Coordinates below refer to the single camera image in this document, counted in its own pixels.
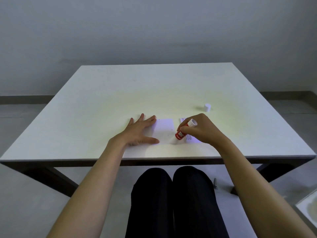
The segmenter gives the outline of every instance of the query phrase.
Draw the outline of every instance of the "floor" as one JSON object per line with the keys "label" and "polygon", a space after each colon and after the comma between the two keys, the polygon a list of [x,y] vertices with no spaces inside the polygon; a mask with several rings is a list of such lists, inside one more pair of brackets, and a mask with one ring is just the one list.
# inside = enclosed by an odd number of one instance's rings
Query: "floor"
{"label": "floor", "polygon": [[[317,111],[296,100],[274,100],[271,105],[317,152]],[[45,105],[0,105],[0,156]],[[179,166],[163,166],[172,177]],[[256,237],[224,165],[196,166],[212,180],[216,198],[231,238]],[[124,237],[130,210],[130,193],[137,178],[149,167],[120,167],[101,237]],[[80,183],[90,168],[58,168]],[[317,159],[272,182],[285,198],[317,185]],[[45,237],[68,197],[27,176],[0,165],[0,237]]]}

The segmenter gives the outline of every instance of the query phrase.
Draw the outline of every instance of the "white tabletop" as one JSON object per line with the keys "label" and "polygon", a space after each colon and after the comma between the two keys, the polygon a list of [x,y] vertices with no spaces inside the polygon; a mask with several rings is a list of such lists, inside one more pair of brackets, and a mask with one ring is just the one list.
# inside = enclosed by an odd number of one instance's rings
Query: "white tabletop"
{"label": "white tabletop", "polygon": [[[129,118],[205,113],[249,157],[315,156],[232,63],[81,66],[2,156],[97,159]],[[130,147],[124,158],[219,157],[204,143]]]}

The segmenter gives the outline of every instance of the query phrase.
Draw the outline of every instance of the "gray wall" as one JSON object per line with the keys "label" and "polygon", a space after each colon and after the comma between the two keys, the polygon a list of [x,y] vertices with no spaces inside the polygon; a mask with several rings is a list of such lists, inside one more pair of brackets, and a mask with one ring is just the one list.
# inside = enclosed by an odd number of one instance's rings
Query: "gray wall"
{"label": "gray wall", "polygon": [[317,0],[0,0],[0,95],[81,65],[233,62],[260,91],[317,85]]}

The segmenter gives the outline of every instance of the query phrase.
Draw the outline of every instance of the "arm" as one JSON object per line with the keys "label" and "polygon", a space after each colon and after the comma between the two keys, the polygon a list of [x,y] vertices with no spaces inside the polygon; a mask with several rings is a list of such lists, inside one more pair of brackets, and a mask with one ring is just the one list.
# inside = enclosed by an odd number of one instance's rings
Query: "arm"
{"label": "arm", "polygon": [[[184,126],[190,119],[196,120],[198,125],[194,128]],[[316,238],[291,206],[206,115],[187,118],[179,129],[212,145],[220,153],[257,237]]]}
{"label": "arm", "polygon": [[131,118],[126,129],[109,140],[105,151],[62,210],[48,238],[100,236],[126,147],[159,142],[155,138],[142,135],[144,128],[156,122],[155,116],[144,121],[143,118],[144,114],[135,123]]}

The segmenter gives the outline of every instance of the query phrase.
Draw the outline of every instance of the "hand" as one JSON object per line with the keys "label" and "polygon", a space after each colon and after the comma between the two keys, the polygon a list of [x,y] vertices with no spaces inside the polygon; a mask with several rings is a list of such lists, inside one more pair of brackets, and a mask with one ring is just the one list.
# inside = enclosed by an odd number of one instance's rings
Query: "hand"
{"label": "hand", "polygon": [[[196,127],[184,126],[189,120],[194,119],[197,122]],[[228,138],[213,124],[213,122],[205,115],[198,114],[185,119],[177,128],[185,134],[194,136],[201,142],[208,143],[214,147],[221,145]]]}
{"label": "hand", "polygon": [[145,128],[155,124],[155,115],[153,115],[151,118],[148,118],[147,120],[143,119],[144,114],[141,114],[140,118],[135,123],[133,122],[133,118],[131,118],[125,130],[114,136],[113,139],[122,139],[125,144],[129,146],[140,144],[158,144],[158,139],[144,136],[142,133]]}

